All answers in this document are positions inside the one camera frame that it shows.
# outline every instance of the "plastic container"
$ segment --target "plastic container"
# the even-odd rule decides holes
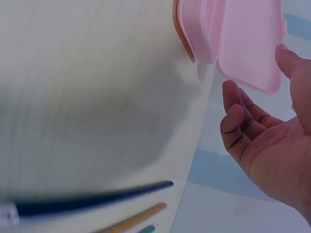
[[[287,34],[281,0],[175,0],[174,25],[189,56],[221,74],[276,93],[275,48]]]

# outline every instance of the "pencil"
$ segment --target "pencil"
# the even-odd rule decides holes
[[[167,207],[167,204],[160,203],[157,204],[144,212],[141,212],[133,217],[130,217],[122,222],[119,222],[111,227],[98,231],[96,233],[122,233],[144,221],[156,215],[160,211],[164,210]]]

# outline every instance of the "palm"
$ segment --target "palm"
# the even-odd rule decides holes
[[[311,137],[297,117],[265,130],[244,152],[241,166],[267,195],[296,206],[292,197],[308,201]]]
[[[270,197],[291,206],[309,203],[311,136],[298,117],[284,122],[270,116],[232,81],[223,88],[221,132],[228,152]]]
[[[250,179],[311,224],[311,60],[280,44],[276,63],[291,80],[297,116],[287,122],[274,118],[233,81],[226,81],[221,134],[226,150]]]

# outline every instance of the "lined paper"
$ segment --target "lined paper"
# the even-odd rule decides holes
[[[176,178],[170,227],[213,74],[188,59],[173,27],[172,4],[0,2],[1,200]]]

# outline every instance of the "fingernail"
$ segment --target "fingernail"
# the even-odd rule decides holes
[[[294,107],[294,104],[292,103],[292,109],[293,111],[296,113],[296,110],[295,110],[295,107]]]
[[[284,43],[277,45],[276,50],[288,50],[287,45]]]

